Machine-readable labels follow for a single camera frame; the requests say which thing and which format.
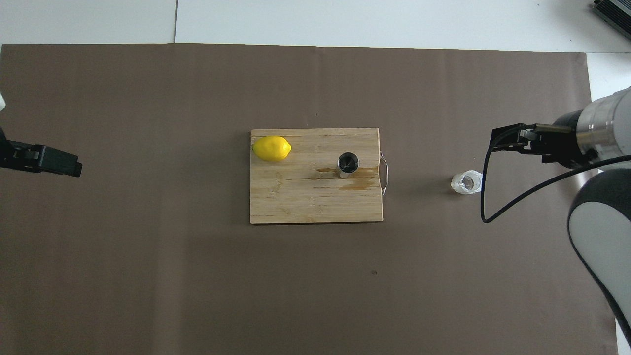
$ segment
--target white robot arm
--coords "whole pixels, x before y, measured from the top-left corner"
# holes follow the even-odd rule
[[[575,169],[518,196],[488,219],[484,189],[488,158],[499,150],[541,155]],[[568,113],[554,124],[496,128],[485,159],[480,211],[489,223],[518,201],[550,183],[599,167],[572,203],[567,221],[574,250],[605,294],[631,344],[631,87]]]

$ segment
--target black cable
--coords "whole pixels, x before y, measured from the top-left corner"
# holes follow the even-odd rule
[[[486,187],[486,180],[487,180],[487,168],[488,168],[488,160],[491,156],[491,153],[493,152],[493,149],[495,148],[495,146],[497,145],[497,143],[499,143],[500,140],[504,139],[506,136],[509,136],[513,133],[515,133],[516,131],[520,131],[522,129],[531,129],[531,128],[535,128],[536,125],[535,124],[529,124],[526,126],[521,126],[521,127],[514,127],[511,129],[508,129],[507,131],[503,132],[501,135],[499,135],[496,139],[494,139],[493,141],[491,141],[491,143],[488,146],[488,150],[487,150],[487,154],[485,155],[484,158],[484,168],[482,170],[482,187],[481,187],[481,192],[480,192],[480,217],[482,218],[482,222],[484,223],[491,223],[493,222],[493,220],[495,220],[497,217],[499,217],[502,213],[506,212],[510,207],[513,207],[517,202],[525,199],[526,197],[528,197],[530,194],[539,191],[541,189],[543,189],[544,187],[556,183],[557,181],[561,181],[565,178],[569,178],[570,176],[574,176],[576,174],[580,174],[582,172],[586,172],[588,170],[591,169],[597,169],[599,167],[603,167],[606,165],[611,165],[611,164],[616,164],[616,163],[620,163],[620,162],[628,162],[631,160],[631,155],[623,155],[621,157],[617,157],[617,158],[611,158],[611,159],[606,159],[606,160],[602,160],[600,162],[597,163],[593,163],[593,164],[589,164],[589,165],[585,165],[584,167],[581,167],[579,169],[575,169],[575,170],[571,170],[568,172],[565,172],[561,175],[555,176],[551,179],[548,179],[540,184],[537,184],[536,186],[533,186],[532,188],[528,189],[527,191],[523,192],[521,195],[515,197],[513,200],[511,200],[509,203],[507,203],[504,207],[500,208],[497,212],[495,212],[491,217],[489,217],[488,219],[485,217],[485,213],[484,213],[484,192],[485,192],[485,187]]]

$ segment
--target clear plastic cup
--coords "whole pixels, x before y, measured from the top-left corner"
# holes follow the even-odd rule
[[[456,174],[451,180],[451,188],[463,195],[478,193],[482,190],[482,174],[475,170],[467,170]]]

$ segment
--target brown paper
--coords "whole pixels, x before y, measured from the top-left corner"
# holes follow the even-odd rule
[[[615,354],[566,232],[576,181],[490,225],[492,128],[589,102],[576,53],[6,45],[0,124],[76,179],[0,170],[5,354]],[[384,221],[249,224],[252,128],[378,127]],[[488,212],[563,171],[494,155]]]

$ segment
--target white table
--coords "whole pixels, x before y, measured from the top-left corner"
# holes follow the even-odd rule
[[[631,41],[592,13],[590,4],[0,0],[0,45],[176,42],[586,52],[592,99],[598,99],[631,86]],[[618,346],[621,355],[631,355],[619,328]]]

